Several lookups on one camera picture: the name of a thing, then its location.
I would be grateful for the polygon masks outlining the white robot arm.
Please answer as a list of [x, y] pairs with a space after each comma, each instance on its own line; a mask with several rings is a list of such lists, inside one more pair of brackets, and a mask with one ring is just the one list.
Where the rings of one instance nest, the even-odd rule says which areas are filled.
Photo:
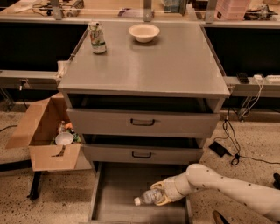
[[191, 164], [185, 172], [158, 181], [150, 188], [163, 191], [164, 201], [160, 206], [203, 189], [214, 189], [271, 221], [280, 221], [279, 190], [220, 175], [203, 164]]

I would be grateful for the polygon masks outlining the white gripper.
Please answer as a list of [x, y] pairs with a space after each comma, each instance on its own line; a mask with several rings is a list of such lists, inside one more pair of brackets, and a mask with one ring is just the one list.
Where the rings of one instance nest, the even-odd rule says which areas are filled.
[[179, 191], [178, 183], [178, 177], [173, 176], [166, 178], [164, 181], [158, 181], [152, 184], [150, 186], [151, 189], [164, 190], [164, 195], [160, 196], [155, 202], [155, 204], [157, 206], [163, 206], [184, 198], [185, 195]]

